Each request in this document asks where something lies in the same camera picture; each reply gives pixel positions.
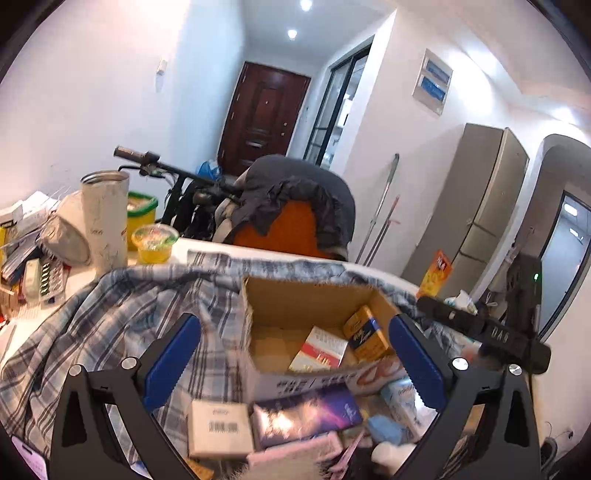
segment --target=blue sponge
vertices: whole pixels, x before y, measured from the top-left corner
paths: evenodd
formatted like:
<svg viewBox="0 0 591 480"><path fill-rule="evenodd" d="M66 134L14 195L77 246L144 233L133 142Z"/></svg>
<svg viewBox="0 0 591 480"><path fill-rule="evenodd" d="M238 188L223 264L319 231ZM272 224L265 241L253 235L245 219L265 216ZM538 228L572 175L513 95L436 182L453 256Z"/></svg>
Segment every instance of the blue sponge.
<svg viewBox="0 0 591 480"><path fill-rule="evenodd" d="M367 421L367 428L377 443L390 442L400 445L404 437L404 428L385 415L375 415Z"/></svg>

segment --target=metal bolt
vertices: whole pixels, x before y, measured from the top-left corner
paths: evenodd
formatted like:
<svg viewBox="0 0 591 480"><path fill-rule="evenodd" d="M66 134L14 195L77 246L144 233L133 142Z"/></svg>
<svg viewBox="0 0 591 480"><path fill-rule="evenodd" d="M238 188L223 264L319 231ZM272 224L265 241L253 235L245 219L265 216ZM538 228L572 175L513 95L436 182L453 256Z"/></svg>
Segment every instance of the metal bolt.
<svg viewBox="0 0 591 480"><path fill-rule="evenodd" d="M135 367L138 364L138 360L132 356L127 357L126 359L124 359L121 362L121 366L125 369L125 370L131 370L133 367Z"/></svg>
<svg viewBox="0 0 591 480"><path fill-rule="evenodd" d="M521 375L522 370L519 365L511 364L509 365L509 372L518 377Z"/></svg>
<svg viewBox="0 0 591 480"><path fill-rule="evenodd" d="M468 370L468 360L465 358L454 358L452 365L456 370Z"/></svg>
<svg viewBox="0 0 591 480"><path fill-rule="evenodd" d="M80 365L73 365L72 367L70 367L70 370L68 371L68 373L72 377L75 377L76 375L80 375L82 373L82 367Z"/></svg>

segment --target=wooden door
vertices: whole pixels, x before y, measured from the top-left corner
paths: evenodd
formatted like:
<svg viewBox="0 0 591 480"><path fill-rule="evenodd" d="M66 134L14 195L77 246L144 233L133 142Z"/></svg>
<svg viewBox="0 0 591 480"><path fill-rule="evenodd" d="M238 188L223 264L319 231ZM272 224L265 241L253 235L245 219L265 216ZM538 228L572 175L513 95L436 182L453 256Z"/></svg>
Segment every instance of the wooden door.
<svg viewBox="0 0 591 480"><path fill-rule="evenodd" d="M217 160L241 175L263 155L287 153L310 78L246 62L238 79Z"/></svg>

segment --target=glass door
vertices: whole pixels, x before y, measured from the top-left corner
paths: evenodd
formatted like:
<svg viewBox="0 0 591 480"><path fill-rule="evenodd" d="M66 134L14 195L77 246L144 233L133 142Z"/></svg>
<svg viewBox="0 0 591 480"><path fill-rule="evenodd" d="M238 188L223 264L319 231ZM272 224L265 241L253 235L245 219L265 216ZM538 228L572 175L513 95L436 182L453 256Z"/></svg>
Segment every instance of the glass door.
<svg viewBox="0 0 591 480"><path fill-rule="evenodd" d="M332 70L306 147L306 161L330 168L351 112L370 48L371 46L357 52Z"/></svg>
<svg viewBox="0 0 591 480"><path fill-rule="evenodd" d="M554 228L542 250L540 336L552 327L568 302L589 259L591 211L564 192Z"/></svg>

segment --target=yellow box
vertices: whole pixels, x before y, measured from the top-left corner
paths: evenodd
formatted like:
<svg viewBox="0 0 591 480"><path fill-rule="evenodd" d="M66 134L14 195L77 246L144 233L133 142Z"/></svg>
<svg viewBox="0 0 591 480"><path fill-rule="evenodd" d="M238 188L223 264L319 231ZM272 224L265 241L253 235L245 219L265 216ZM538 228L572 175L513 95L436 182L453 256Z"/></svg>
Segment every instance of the yellow box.
<svg viewBox="0 0 591 480"><path fill-rule="evenodd" d="M358 360L372 362L392 354L392 346L367 305L361 307L343 327L343 333Z"/></svg>

